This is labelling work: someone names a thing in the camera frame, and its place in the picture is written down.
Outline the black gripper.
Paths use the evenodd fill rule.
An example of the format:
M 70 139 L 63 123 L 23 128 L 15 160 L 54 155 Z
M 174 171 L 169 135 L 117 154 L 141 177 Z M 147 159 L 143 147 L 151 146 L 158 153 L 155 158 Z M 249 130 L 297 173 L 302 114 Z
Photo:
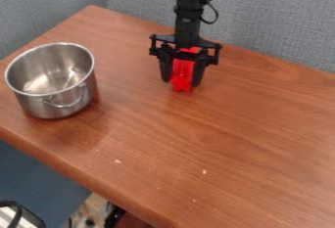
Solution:
M 191 84 L 198 87 L 206 67 L 219 63 L 223 46 L 201 37 L 203 9 L 185 10 L 175 7 L 174 11 L 177 13 L 174 34 L 153 34 L 150 36 L 150 54 L 159 59 L 165 82 L 170 82 L 174 59 L 195 62 Z

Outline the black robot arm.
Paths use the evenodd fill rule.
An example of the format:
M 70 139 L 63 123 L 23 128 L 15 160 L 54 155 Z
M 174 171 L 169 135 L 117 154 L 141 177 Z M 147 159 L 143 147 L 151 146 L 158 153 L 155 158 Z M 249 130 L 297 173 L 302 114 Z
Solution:
M 177 0 L 174 34 L 153 34 L 150 54 L 157 56 L 165 82 L 175 91 L 190 92 L 201 85 L 207 66 L 221 60 L 221 43 L 201 36 L 201 23 L 217 22 L 213 0 Z

